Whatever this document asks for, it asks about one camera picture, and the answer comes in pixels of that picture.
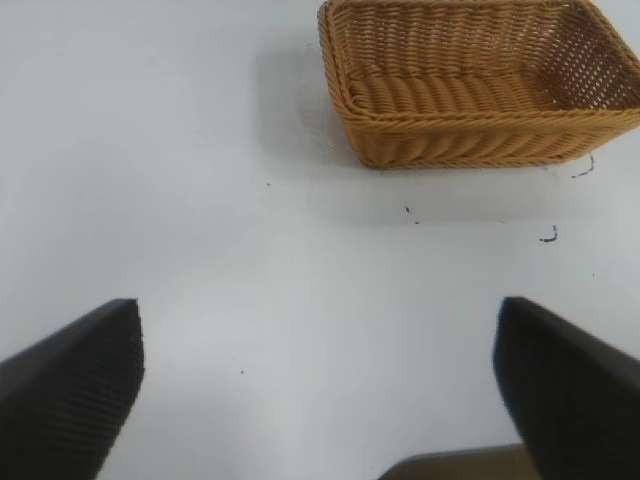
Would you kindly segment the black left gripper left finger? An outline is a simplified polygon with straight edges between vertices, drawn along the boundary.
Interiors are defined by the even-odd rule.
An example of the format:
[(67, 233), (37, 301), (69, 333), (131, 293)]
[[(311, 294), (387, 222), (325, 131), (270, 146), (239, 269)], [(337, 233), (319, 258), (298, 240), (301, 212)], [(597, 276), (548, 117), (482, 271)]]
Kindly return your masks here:
[(134, 299), (114, 299), (1, 363), (1, 476), (94, 479), (144, 378)]

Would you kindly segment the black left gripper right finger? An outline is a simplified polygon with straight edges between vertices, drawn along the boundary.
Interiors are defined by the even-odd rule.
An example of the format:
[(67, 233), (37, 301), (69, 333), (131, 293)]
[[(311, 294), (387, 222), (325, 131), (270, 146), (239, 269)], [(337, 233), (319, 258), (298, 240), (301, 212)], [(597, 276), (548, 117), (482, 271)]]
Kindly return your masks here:
[(529, 299), (507, 297), (493, 369), (542, 478), (638, 478), (637, 359)]

